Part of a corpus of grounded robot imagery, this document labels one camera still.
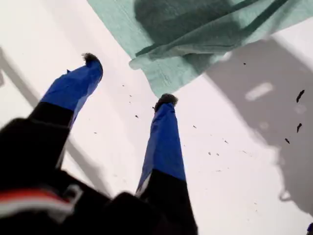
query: dirt speck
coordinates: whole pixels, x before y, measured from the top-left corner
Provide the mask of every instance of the dirt speck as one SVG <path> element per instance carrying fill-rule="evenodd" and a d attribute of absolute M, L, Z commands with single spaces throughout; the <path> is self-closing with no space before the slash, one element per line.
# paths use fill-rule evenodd
<path fill-rule="evenodd" d="M 299 95 L 297 96 L 297 99 L 296 99 L 297 103 L 299 102 L 301 96 L 304 94 L 304 91 L 305 90 L 300 91 Z"/>
<path fill-rule="evenodd" d="M 299 132 L 301 126 L 302 126 L 302 123 L 299 123 L 299 125 L 297 126 L 297 133 Z"/>

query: white surface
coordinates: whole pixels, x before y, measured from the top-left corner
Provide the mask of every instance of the white surface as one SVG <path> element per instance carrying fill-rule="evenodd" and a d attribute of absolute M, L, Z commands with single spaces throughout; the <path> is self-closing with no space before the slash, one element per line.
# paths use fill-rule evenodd
<path fill-rule="evenodd" d="M 312 222 L 312 27 L 238 49 L 175 93 L 200 234 L 301 235 Z M 1 0 L 0 29 L 0 124 L 26 117 L 93 52 L 104 79 L 76 120 L 64 168 L 112 196 L 134 192 L 157 98 L 88 3 Z"/>

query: white stripe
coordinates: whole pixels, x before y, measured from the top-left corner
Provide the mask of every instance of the white stripe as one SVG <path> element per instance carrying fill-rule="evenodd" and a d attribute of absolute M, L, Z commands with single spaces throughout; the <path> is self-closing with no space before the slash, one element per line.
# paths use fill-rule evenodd
<path fill-rule="evenodd" d="M 150 177 L 151 177 L 151 173 L 148 175 L 148 177 L 144 180 L 144 182 L 142 183 L 142 186 L 138 189 L 138 191 L 136 192 L 136 197 L 140 197 L 144 191 L 146 190 L 147 186 L 148 186 L 148 183 L 150 181 Z"/>
<path fill-rule="evenodd" d="M 49 198 L 12 200 L 6 203 L 0 203 L 0 218 L 12 216 L 16 213 L 27 210 L 56 211 L 65 214 L 72 214 L 74 211 L 74 205 Z"/>

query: red stripe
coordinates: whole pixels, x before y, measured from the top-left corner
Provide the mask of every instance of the red stripe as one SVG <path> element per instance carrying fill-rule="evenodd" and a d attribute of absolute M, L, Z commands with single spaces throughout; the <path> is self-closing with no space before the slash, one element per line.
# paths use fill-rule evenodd
<path fill-rule="evenodd" d="M 46 198 L 55 199 L 62 202 L 67 202 L 52 192 L 45 191 L 43 189 L 15 189 L 0 192 L 0 202 L 11 201 L 16 199 L 27 199 L 27 198 Z"/>

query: green cloth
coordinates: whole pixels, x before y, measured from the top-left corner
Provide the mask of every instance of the green cloth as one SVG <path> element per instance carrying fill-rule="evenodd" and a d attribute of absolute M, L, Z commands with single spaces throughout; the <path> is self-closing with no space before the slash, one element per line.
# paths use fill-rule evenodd
<path fill-rule="evenodd" d="M 313 16 L 313 0 L 88 0 L 156 96 L 226 52 Z"/>

